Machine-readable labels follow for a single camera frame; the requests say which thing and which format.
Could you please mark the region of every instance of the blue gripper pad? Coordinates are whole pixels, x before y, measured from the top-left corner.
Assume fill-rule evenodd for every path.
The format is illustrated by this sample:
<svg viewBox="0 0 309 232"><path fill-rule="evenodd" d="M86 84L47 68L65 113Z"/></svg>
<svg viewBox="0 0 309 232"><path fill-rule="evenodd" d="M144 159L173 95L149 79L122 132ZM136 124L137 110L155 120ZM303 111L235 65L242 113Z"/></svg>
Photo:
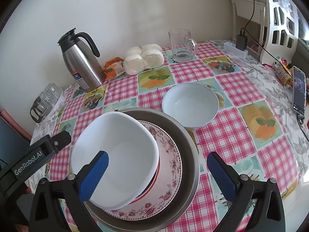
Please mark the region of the blue gripper pad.
<svg viewBox="0 0 309 232"><path fill-rule="evenodd" d="M234 203L236 200L236 185L212 153L207 156L207 167L225 199Z"/></svg>
<svg viewBox="0 0 309 232"><path fill-rule="evenodd" d="M95 159L97 159L97 161L92 168L90 168L89 173L79 185L78 196L81 202L90 199L109 165L109 156L107 152L103 152L99 158L95 157L89 165L91 165Z"/></svg>

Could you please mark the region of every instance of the smartphone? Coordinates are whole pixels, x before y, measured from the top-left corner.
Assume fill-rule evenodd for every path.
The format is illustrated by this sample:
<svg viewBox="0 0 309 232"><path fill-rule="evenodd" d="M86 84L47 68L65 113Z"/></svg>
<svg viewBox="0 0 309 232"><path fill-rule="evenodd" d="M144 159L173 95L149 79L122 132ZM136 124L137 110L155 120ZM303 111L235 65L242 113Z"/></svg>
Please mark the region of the smartphone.
<svg viewBox="0 0 309 232"><path fill-rule="evenodd" d="M293 66L293 110L305 117L306 106L306 76Z"/></svg>

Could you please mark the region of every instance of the stainless steel carafe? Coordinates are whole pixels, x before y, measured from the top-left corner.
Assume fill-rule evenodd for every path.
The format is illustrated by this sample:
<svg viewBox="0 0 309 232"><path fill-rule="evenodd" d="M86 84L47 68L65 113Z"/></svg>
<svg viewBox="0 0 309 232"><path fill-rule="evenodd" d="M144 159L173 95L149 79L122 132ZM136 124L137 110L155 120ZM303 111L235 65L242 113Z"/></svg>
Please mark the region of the stainless steel carafe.
<svg viewBox="0 0 309 232"><path fill-rule="evenodd" d="M64 63L77 83L86 92L98 88L106 79L98 60L98 48L92 38L85 32L75 34L76 28L65 33L58 41ZM84 38L90 48L79 37Z"/></svg>

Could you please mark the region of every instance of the tablecloth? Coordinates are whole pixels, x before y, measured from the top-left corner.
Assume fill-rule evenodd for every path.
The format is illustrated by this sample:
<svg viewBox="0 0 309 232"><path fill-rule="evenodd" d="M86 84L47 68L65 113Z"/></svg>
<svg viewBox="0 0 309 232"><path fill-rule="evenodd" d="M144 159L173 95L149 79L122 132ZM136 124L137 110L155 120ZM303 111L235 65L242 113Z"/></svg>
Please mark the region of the tablecloth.
<svg viewBox="0 0 309 232"><path fill-rule="evenodd" d="M274 73L252 56L242 59L225 51L224 42L199 44L197 54L186 63L176 63L170 48L165 48L162 67L135 76L121 75L93 92L85 93L77 84L68 87L64 105L44 125L36 126L31 143L62 130L71 134L72 142L29 179L31 189L35 191L42 177L62 180L70 173L70 149L102 113L130 107L161 111L163 96L172 86L198 82L216 93L220 108L207 126L190 133L199 153L199 186L186 212L162 231L213 231L231 206L206 167L205 158L211 151L251 179L266 181L274 177L285 199L308 169L307 141ZM71 228L76 230L64 201L61 206ZM254 200L239 229L245 227L253 206Z"/></svg>

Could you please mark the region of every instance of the carafe label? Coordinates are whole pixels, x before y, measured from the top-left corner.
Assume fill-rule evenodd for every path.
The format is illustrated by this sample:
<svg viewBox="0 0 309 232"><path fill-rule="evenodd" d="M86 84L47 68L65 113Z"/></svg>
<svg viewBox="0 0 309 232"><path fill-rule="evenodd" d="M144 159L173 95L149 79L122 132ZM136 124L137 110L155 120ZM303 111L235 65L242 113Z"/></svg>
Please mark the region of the carafe label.
<svg viewBox="0 0 309 232"><path fill-rule="evenodd" d="M81 88L83 88L84 90L89 88L89 86L86 84L84 79L77 71L73 72L72 75L76 79L77 83L80 85Z"/></svg>

